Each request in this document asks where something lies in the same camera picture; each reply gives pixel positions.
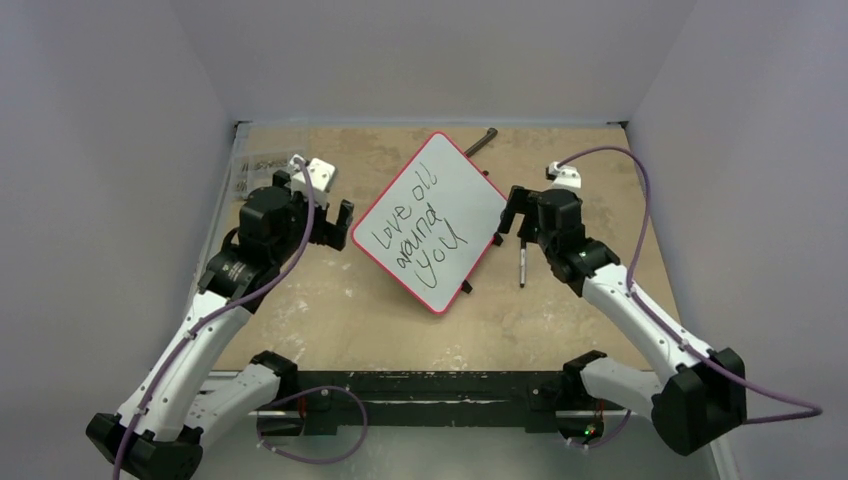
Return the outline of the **red framed whiteboard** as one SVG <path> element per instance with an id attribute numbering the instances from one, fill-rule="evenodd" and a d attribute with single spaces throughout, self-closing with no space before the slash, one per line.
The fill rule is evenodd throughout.
<path id="1" fill-rule="evenodd" d="M 492 245 L 505 195 L 432 133 L 355 223 L 353 243 L 440 315 Z"/>

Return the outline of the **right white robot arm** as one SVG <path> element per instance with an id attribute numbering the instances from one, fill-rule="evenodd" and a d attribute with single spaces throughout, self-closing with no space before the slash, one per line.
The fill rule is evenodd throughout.
<path id="1" fill-rule="evenodd" d="M 687 332 L 635 283 L 603 242 L 589 237 L 582 201 L 564 189 L 511 188 L 498 231 L 523 217 L 519 238 L 539 246 L 552 275 L 603 313 L 650 366 L 640 371 L 601 352 L 564 366 L 561 392 L 576 407 L 608 400 L 648 418 L 664 444 L 689 455 L 748 419 L 745 364 Z"/>

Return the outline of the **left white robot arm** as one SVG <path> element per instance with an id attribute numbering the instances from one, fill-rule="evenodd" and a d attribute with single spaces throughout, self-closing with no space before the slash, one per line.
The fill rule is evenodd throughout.
<path id="1" fill-rule="evenodd" d="M 270 351 L 255 355 L 214 393 L 201 389 L 223 350 L 309 244 L 345 247 L 352 204 L 343 201 L 337 219 L 327 218 L 336 175 L 334 167 L 313 161 L 277 171 L 270 185 L 247 196 L 153 369 L 115 413 L 99 413 L 87 426 L 115 475 L 188 479 L 212 443 L 250 411 L 304 408 L 297 365 Z"/>

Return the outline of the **white whiteboard marker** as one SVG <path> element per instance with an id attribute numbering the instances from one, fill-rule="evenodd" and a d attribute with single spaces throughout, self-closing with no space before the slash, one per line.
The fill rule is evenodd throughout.
<path id="1" fill-rule="evenodd" d="M 519 288 L 525 288 L 527 282 L 527 242 L 520 240 L 519 249 Z"/>

